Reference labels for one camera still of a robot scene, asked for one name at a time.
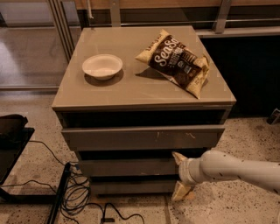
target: speckled floor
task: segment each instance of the speckled floor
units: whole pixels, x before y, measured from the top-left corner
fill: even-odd
[[[1,84],[8,79],[3,77],[4,70],[2,66]],[[53,78],[45,81],[53,84]],[[13,113],[27,116],[26,126],[35,129],[32,140],[45,142],[61,161],[74,161],[75,155],[67,148],[60,133],[60,123],[51,108],[54,96],[55,93],[50,92],[0,92],[0,116]],[[268,125],[265,118],[242,118],[229,119],[225,125],[226,130],[214,150],[243,159],[280,161],[280,124]],[[58,186],[62,170],[63,166],[53,159],[44,145],[28,143],[5,184],[36,179]],[[52,194],[47,186],[34,183],[5,190],[9,193]],[[278,195],[241,181],[197,185],[188,199],[180,202],[171,202],[170,195],[91,197],[90,201],[111,202],[123,216],[141,214],[146,224],[277,223],[280,209]],[[50,210],[51,206],[45,205],[0,204],[0,224],[46,223]],[[121,220],[112,208],[108,209],[106,216],[115,218],[115,223],[142,223],[139,217]],[[101,217],[101,211],[94,206],[88,206],[74,216],[80,224],[100,223]],[[74,222],[58,214],[56,223]]]

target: white robotic arm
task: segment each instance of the white robotic arm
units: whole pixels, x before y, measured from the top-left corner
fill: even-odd
[[[187,158],[177,152],[173,152],[173,156],[181,179],[173,200],[181,200],[190,186],[236,179],[280,194],[280,163],[241,160],[217,150],[206,151],[199,158]]]

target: gray drawer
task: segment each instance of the gray drawer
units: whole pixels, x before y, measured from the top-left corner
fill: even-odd
[[[79,167],[87,177],[178,174],[178,167],[173,158],[89,160],[80,161]]]
[[[212,148],[223,125],[63,129],[72,151]]]
[[[172,193],[175,184],[176,180],[92,183],[91,190],[93,194]]]

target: bowl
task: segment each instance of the bowl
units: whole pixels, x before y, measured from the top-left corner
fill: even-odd
[[[112,54],[98,54],[86,59],[82,64],[83,72],[99,81],[113,78],[122,67],[122,60]]]

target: chip bag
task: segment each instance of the chip bag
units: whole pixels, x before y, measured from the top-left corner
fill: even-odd
[[[136,59],[200,98],[200,91],[209,71],[207,57],[198,58],[167,31],[162,30],[151,45],[136,56]]]

